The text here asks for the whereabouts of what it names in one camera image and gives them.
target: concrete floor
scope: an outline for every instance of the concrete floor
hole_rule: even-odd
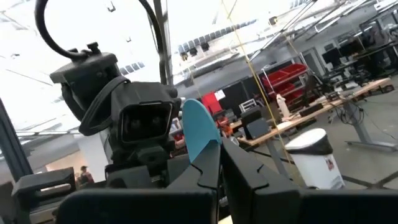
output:
[[[396,86],[396,90],[383,95],[371,96],[367,98],[368,102],[361,101],[358,105],[368,114],[368,116],[365,115],[363,122],[372,140],[398,143],[396,140],[398,139],[398,76],[392,78],[391,84]],[[348,189],[367,189],[369,184],[377,184],[377,187],[372,186],[370,188],[384,186],[389,189],[398,189],[398,152],[347,145],[345,140],[358,140],[354,127],[343,124],[337,117],[332,124],[328,124],[327,116],[325,113],[317,117],[316,123],[301,130],[298,134],[313,128],[326,130],[341,174],[368,183],[359,185],[346,180],[346,187]],[[274,144],[277,149],[280,149],[279,140],[275,140]],[[255,150],[269,154],[265,145],[261,145]],[[277,170],[270,157],[253,152],[251,154],[271,169]],[[286,158],[283,150],[280,149],[279,154],[282,158]],[[284,162],[284,165],[291,178],[296,183],[303,184],[296,166],[286,162]]]

